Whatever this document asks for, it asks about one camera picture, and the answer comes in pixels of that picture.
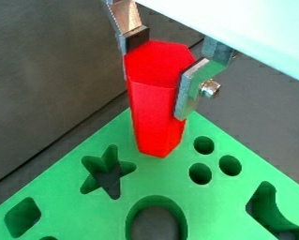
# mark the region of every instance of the bolt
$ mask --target bolt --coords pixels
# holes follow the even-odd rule
[[[215,98],[219,94],[221,84],[213,79],[209,79],[201,84],[199,94],[207,98]]]

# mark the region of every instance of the metal bracket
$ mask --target metal bracket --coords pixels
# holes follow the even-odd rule
[[[234,49],[211,37],[205,38],[199,59],[183,72],[179,81],[174,116],[183,121],[195,111],[201,96],[214,98],[218,95],[221,84],[211,79],[229,66]]]
[[[118,46],[126,55],[150,40],[150,29],[142,24],[134,0],[103,0],[103,2],[115,29]]]

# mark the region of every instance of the gray surface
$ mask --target gray surface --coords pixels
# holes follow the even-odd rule
[[[153,38],[202,38],[139,9]],[[122,72],[101,0],[0,0],[0,178],[125,91]]]

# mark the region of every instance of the semicircular hole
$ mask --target semicircular hole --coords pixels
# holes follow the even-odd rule
[[[221,158],[219,167],[223,173],[229,176],[237,176],[242,171],[242,164],[232,155],[226,155]]]
[[[194,140],[194,149],[199,154],[210,154],[214,151],[214,141],[206,136],[198,137]]]
[[[190,178],[198,185],[207,184],[211,180],[211,170],[209,166],[203,163],[195,163],[190,167]]]

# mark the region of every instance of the red block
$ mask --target red block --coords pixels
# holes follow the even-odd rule
[[[151,40],[125,56],[130,108],[139,151],[165,158],[182,140],[174,116],[178,82],[194,57],[186,45]]]

